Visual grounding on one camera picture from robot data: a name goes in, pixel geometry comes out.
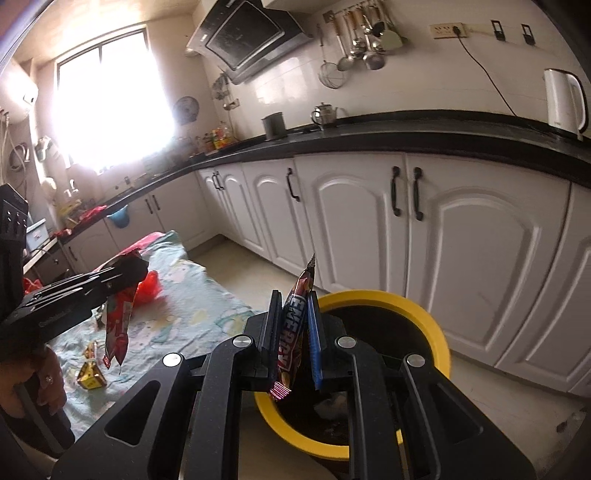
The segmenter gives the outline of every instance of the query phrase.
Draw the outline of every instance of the metal screw head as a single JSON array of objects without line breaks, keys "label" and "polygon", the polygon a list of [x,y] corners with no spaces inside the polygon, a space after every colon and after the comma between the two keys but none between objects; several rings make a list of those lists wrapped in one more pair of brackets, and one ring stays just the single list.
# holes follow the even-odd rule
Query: metal screw head
[{"label": "metal screw head", "polygon": [[420,368],[425,364],[425,359],[418,353],[413,353],[412,355],[408,356],[407,363],[411,367]]},{"label": "metal screw head", "polygon": [[232,343],[238,348],[246,348],[252,343],[252,340],[247,335],[239,335],[234,340],[232,340]]},{"label": "metal screw head", "polygon": [[182,360],[178,353],[169,353],[162,359],[162,363],[167,367],[176,367]]},{"label": "metal screw head", "polygon": [[353,348],[357,345],[357,340],[353,337],[341,337],[336,341],[337,345],[341,348]]}]

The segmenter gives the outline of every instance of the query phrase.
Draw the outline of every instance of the electric kettle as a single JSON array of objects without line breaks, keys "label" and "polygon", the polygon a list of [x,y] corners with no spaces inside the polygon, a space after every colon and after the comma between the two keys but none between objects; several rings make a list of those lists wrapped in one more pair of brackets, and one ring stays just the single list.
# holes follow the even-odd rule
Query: electric kettle
[{"label": "electric kettle", "polygon": [[545,69],[548,124],[574,133],[581,140],[587,130],[589,112],[583,85],[579,78],[565,70]]}]

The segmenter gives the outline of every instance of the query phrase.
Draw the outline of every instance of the ceiling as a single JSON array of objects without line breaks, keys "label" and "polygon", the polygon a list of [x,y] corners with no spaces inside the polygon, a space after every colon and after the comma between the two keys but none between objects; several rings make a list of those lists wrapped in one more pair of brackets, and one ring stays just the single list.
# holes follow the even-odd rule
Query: ceiling
[{"label": "ceiling", "polygon": [[18,62],[41,63],[128,25],[191,14],[200,0],[55,0],[18,47]]}]

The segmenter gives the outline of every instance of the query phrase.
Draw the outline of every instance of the white cabinet door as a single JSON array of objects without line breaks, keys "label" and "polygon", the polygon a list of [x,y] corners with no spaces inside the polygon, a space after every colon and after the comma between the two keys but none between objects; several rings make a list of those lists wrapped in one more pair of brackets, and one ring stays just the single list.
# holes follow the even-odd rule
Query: white cabinet door
[{"label": "white cabinet door", "polygon": [[262,236],[261,226],[252,205],[246,180],[239,163],[216,169],[216,177],[226,200],[239,242],[254,253],[269,259],[269,252]]},{"label": "white cabinet door", "polygon": [[105,223],[119,251],[133,245],[152,232],[162,232],[163,228],[156,215],[156,207],[147,195],[135,199],[127,205],[129,224],[119,228],[109,218]]},{"label": "white cabinet door", "polygon": [[165,183],[147,195],[164,231],[178,233],[186,250],[215,235],[205,199],[194,173]]},{"label": "white cabinet door", "polygon": [[557,390],[574,388],[591,369],[590,295],[591,190],[573,185],[544,288],[497,367]]},{"label": "white cabinet door", "polygon": [[88,227],[65,247],[79,273],[94,270],[119,252],[104,220]]},{"label": "white cabinet door", "polygon": [[[352,288],[404,294],[408,209],[401,154],[297,157],[317,266],[328,291]],[[400,215],[393,211],[395,201]]]},{"label": "white cabinet door", "polygon": [[238,234],[230,219],[228,203],[220,188],[217,172],[215,170],[199,170],[197,173],[204,185],[203,194],[213,222],[213,230],[239,242]]},{"label": "white cabinet door", "polygon": [[[270,260],[278,267],[299,275],[312,257],[314,247],[294,161],[249,162],[242,164],[242,170],[261,221]],[[294,195],[299,197],[299,201],[290,193],[288,174]],[[320,275],[316,275],[315,283],[321,286]]]},{"label": "white cabinet door", "polygon": [[410,216],[407,296],[449,346],[495,365],[540,292],[560,237],[569,183],[523,168],[408,155],[419,221]]}]

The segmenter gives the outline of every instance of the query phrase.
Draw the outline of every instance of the bright window light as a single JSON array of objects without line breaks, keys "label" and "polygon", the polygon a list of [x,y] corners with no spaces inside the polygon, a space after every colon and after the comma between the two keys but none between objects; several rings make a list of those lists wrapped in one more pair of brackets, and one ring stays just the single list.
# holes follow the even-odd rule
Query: bright window light
[{"label": "bright window light", "polygon": [[72,161],[97,172],[170,141],[173,118],[143,31],[59,65],[57,122]]}]

